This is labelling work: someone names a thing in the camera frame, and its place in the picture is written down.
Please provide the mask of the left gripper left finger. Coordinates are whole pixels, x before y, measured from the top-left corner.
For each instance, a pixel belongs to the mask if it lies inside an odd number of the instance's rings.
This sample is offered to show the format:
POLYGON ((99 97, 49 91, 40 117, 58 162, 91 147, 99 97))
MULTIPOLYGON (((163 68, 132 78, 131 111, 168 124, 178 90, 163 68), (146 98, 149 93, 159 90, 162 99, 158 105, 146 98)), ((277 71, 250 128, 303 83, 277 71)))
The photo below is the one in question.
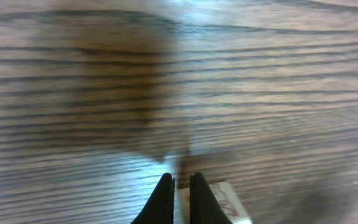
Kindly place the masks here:
POLYGON ((173 224, 175 178, 164 173, 131 224, 173 224))

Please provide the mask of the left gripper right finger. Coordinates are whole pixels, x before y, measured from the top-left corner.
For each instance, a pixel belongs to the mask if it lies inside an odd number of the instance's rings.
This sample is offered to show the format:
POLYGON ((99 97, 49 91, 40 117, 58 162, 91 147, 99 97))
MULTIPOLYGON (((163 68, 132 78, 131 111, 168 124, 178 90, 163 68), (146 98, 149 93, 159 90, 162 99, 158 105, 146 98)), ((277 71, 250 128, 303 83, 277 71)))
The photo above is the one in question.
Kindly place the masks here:
POLYGON ((232 224, 200 172, 190 176, 190 223, 232 224))

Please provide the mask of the white patterned wooden block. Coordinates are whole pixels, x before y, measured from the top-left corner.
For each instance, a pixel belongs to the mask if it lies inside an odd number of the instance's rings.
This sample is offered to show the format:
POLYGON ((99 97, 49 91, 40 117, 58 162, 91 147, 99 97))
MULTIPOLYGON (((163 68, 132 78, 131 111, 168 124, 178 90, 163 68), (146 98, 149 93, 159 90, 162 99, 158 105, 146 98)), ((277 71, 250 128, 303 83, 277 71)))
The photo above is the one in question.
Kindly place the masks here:
MULTIPOLYGON (((215 182, 209 184, 209 187, 224 214, 233 224, 252 224, 249 214, 228 182, 215 182)), ((179 189, 178 199, 181 208, 180 223, 190 224, 190 189, 179 189)))

